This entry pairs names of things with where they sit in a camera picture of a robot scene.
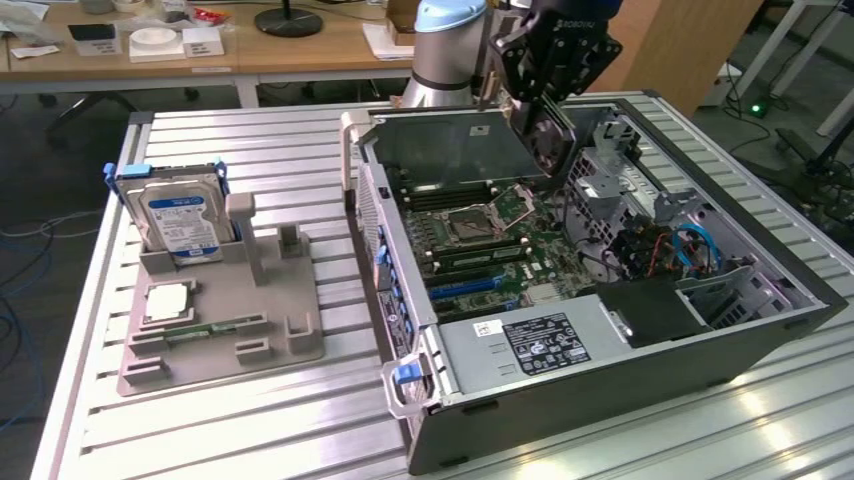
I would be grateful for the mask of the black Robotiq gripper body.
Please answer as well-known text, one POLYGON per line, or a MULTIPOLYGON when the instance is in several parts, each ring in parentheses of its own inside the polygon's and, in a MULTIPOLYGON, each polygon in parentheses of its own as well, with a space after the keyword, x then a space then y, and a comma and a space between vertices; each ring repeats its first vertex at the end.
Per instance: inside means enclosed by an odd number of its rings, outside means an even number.
POLYGON ((566 98, 572 93, 570 68, 584 40, 613 38, 609 22, 614 1, 534 1, 525 20, 532 49, 530 62, 538 77, 541 97, 566 98))

